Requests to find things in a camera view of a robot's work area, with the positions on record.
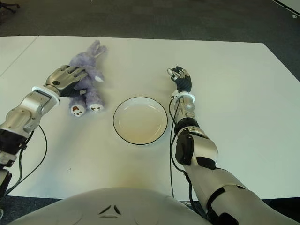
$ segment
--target black cable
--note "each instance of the black cable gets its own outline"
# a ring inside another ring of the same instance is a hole
[[[171,99],[171,101],[169,103],[169,114],[172,118],[172,127],[171,127],[171,132],[170,132],[170,182],[171,182],[172,197],[174,197],[173,179],[172,179],[172,163],[173,163],[173,165],[175,166],[175,168],[177,170],[180,170],[180,169],[176,166],[176,164],[174,162],[174,159],[173,159],[173,155],[172,155],[173,143],[174,143],[175,138],[176,138],[176,135],[174,135],[174,137],[172,139],[173,126],[174,126],[174,124],[176,124],[175,119],[174,119],[174,117],[172,116],[172,113],[171,113],[171,103],[172,103],[172,101],[173,101],[173,99]],[[179,107],[179,103],[178,103],[177,108],[175,110],[175,116],[176,116],[178,107]]]
[[[177,105],[177,108],[175,110],[175,115],[174,117],[172,116],[172,113],[171,113],[171,103],[172,103],[173,99],[171,99],[170,103],[169,103],[169,114],[172,118],[172,128],[171,128],[171,133],[170,133],[170,181],[171,181],[171,190],[172,190],[172,197],[174,197],[174,190],[173,190],[173,180],[172,180],[172,165],[171,165],[171,162],[173,163],[174,167],[182,172],[184,174],[184,176],[186,177],[187,181],[188,181],[188,196],[189,196],[189,201],[191,202],[191,206],[192,206],[192,209],[194,210],[195,213],[199,214],[200,216],[202,216],[203,218],[206,218],[206,215],[205,215],[205,212],[204,211],[199,211],[195,204],[194,204],[194,201],[193,201],[193,196],[192,196],[192,182],[188,176],[188,173],[182,169],[180,169],[176,164],[175,164],[175,161],[173,159],[173,154],[172,154],[172,148],[173,148],[173,144],[174,144],[174,141],[175,141],[175,138],[176,138],[176,135],[174,135],[174,137],[172,138],[172,132],[173,132],[173,126],[174,124],[176,124],[175,122],[175,116],[176,116],[176,113],[177,113],[177,110],[178,110],[178,107],[179,107],[179,103]]]
[[[41,131],[42,131],[42,133],[43,133],[43,135],[44,135],[44,138],[45,138],[45,142],[46,142],[46,149],[45,149],[45,153],[44,153],[44,156],[43,156],[43,158],[42,158],[42,160],[41,160],[41,162],[26,176],[26,177],[24,177],[22,180],[21,180],[21,176],[19,177],[19,180],[18,180],[18,182],[15,184],[15,185],[13,185],[10,189],[8,189],[6,192],[5,192],[5,194],[4,194],[4,196],[7,196],[13,189],[15,189],[19,184],[21,184],[27,177],[29,177],[33,172],[35,172],[36,171],[36,169],[42,164],[42,162],[44,161],[44,159],[45,159],[45,157],[46,157],[46,155],[47,155],[47,150],[48,150],[48,141],[47,141],[47,137],[46,137],[46,134],[45,134],[45,132],[43,131],[43,129],[42,129],[42,127],[39,125],[39,128],[41,129]],[[29,138],[26,140],[26,142],[25,142],[25,144],[27,144],[29,141],[30,141],[30,139],[31,139],[31,137],[32,137],[32,135],[33,135],[33,131],[31,132],[31,134],[30,134],[30,136],[29,136]],[[22,170],[22,161],[21,161],[21,159],[22,159],[22,155],[21,155],[21,153],[23,153],[23,150],[24,149],[22,149],[21,150],[21,152],[20,152],[20,156],[19,156],[19,168]]]
[[[171,190],[172,190],[172,197],[174,198],[174,190],[173,190],[173,180],[172,180],[172,161],[171,161],[171,156],[172,156],[172,146],[174,141],[172,141],[172,131],[173,131],[173,126],[175,123],[174,117],[171,114],[171,103],[172,103],[173,99],[170,100],[169,103],[169,114],[172,118],[172,127],[171,127],[171,133],[170,133],[170,182],[171,182]]]
[[[20,155],[19,155],[19,179],[18,181],[8,190],[6,190],[6,192],[4,193],[4,196],[6,196],[7,194],[9,194],[12,190],[14,190],[15,187],[18,186],[18,184],[20,183],[22,176],[23,176],[23,170],[22,170],[22,155],[23,155],[23,151],[26,149],[28,142],[31,140],[32,136],[33,136],[34,130],[31,132],[30,136],[28,137],[28,139],[25,141],[24,145],[21,148],[20,151]]]
[[[204,210],[203,209],[202,210],[198,210],[197,207],[195,206],[195,203],[193,201],[193,196],[192,196],[192,187],[193,186],[192,186],[191,179],[189,178],[187,172],[185,172],[184,175],[185,175],[185,177],[186,177],[186,179],[188,181],[188,197],[189,197],[189,201],[191,203],[192,209],[194,210],[194,212],[196,212],[197,214],[199,214],[200,216],[202,216],[204,219],[207,219]]]
[[[39,125],[39,128],[40,128],[41,131],[43,132],[43,135],[44,135],[44,138],[45,138],[45,142],[46,142],[46,148],[45,148],[44,156],[43,156],[41,162],[36,166],[36,168],[34,168],[34,169],[33,169],[26,177],[24,177],[24,178],[20,181],[20,183],[22,183],[27,177],[29,177],[33,172],[35,172],[36,169],[38,169],[38,167],[43,163],[43,161],[44,161],[44,159],[45,159],[45,157],[46,157],[46,155],[47,155],[47,150],[48,150],[48,141],[47,141],[47,137],[46,137],[46,134],[45,134],[44,130],[42,129],[42,127],[41,127],[40,125]]]

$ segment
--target chair leg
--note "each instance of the chair leg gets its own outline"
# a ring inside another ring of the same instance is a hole
[[[19,8],[20,6],[19,6],[19,4],[16,4],[16,3],[14,3],[14,4],[10,4],[10,3],[3,3],[3,5],[5,5],[5,6],[17,6],[17,8]]]
[[[11,9],[11,8],[8,8],[7,6],[2,6],[2,7],[8,9],[8,10],[11,11],[12,13],[15,13],[15,12],[16,12],[15,10],[13,10],[13,9]]]

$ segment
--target floor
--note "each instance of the floor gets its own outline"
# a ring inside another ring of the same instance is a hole
[[[300,81],[300,18],[271,0],[3,0],[17,1],[15,14],[1,9],[0,36],[66,35],[259,42]],[[1,202],[6,224],[55,199],[8,196]],[[267,200],[300,221],[300,198]]]

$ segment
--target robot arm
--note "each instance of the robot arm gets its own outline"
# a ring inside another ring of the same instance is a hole
[[[3,168],[12,166],[16,154],[26,147],[26,140],[38,127],[42,116],[59,104],[59,97],[81,93],[73,87],[86,75],[82,68],[64,65],[48,77],[44,87],[32,88],[32,92],[7,114],[6,121],[0,125],[0,197],[11,179],[11,173]]]
[[[175,157],[187,172],[208,220],[214,225],[298,224],[266,205],[230,172],[216,167],[218,150],[196,121],[189,74],[180,67],[168,73],[177,84],[172,95],[177,109]]]

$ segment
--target plush toy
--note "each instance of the plush toy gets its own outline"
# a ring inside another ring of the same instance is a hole
[[[104,77],[101,71],[96,68],[96,57],[106,51],[105,46],[100,46],[100,41],[96,40],[86,52],[76,55],[70,66],[84,68],[88,76],[83,78],[74,88],[76,90],[86,90],[86,93],[71,98],[70,110],[76,116],[82,116],[86,109],[99,112],[104,109],[104,102],[98,90],[93,86],[93,81],[103,82]]]

